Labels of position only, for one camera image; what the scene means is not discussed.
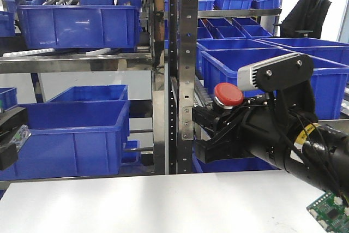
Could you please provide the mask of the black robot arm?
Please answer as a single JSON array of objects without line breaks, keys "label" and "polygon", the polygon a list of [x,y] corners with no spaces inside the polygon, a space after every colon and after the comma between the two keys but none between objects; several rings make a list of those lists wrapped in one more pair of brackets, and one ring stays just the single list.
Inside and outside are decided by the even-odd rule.
[{"label": "black robot arm", "polygon": [[[252,154],[322,190],[348,196],[348,135],[320,125],[309,81],[266,85],[263,94],[228,103],[216,85],[211,108],[190,109],[208,134],[194,152],[203,163]],[[6,117],[29,138],[1,152],[1,180],[113,175],[129,136],[127,100],[23,104]]]}]

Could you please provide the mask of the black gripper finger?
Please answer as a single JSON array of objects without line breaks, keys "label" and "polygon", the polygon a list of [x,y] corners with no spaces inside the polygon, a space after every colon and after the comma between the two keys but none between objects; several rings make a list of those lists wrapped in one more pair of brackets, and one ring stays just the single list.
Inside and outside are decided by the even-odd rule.
[{"label": "black gripper finger", "polygon": [[13,165],[18,160],[18,152],[14,143],[1,145],[1,170]]},{"label": "black gripper finger", "polygon": [[25,107],[15,107],[1,113],[1,132],[9,132],[28,123],[28,111]]}]

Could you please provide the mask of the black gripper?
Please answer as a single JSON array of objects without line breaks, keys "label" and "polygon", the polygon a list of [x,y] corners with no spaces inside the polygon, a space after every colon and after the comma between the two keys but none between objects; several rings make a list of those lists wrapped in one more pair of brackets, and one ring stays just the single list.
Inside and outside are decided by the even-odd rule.
[{"label": "black gripper", "polygon": [[[277,168],[292,165],[314,168],[315,158],[296,146],[297,136],[307,135],[305,121],[316,121],[314,93],[310,81],[246,98],[225,110],[216,136],[195,140],[197,159],[208,164],[217,160],[256,156]],[[206,107],[192,109],[192,120],[215,132],[221,114]]]}]

